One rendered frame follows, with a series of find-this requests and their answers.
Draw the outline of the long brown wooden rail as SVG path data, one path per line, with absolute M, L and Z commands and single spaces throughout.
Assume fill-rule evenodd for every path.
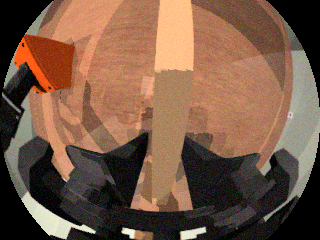
M 191 0 L 160 0 L 153 75 L 153 204 L 167 205 L 183 151 L 193 77 L 191 7 Z

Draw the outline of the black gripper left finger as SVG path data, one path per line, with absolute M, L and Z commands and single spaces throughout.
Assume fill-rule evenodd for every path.
M 72 161 L 73 168 L 77 167 L 107 179 L 117 197 L 121 199 L 121 205 L 131 208 L 137 180 L 143 169 L 141 165 L 147 155 L 147 144 L 148 132 L 144 132 L 128 144 L 123 144 L 108 153 L 93 152 L 89 149 L 85 151 L 76 145 L 65 145 L 65 152 Z

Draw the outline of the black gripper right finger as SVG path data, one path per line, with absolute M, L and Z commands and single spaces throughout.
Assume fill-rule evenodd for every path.
M 183 161 L 185 179 L 187 179 L 193 209 L 207 207 L 205 200 L 217 191 L 227 179 L 229 173 L 252 167 L 260 160 L 261 153 L 249 153 L 245 156 L 221 157 L 208 151 L 191 137 L 184 136 L 181 161 Z

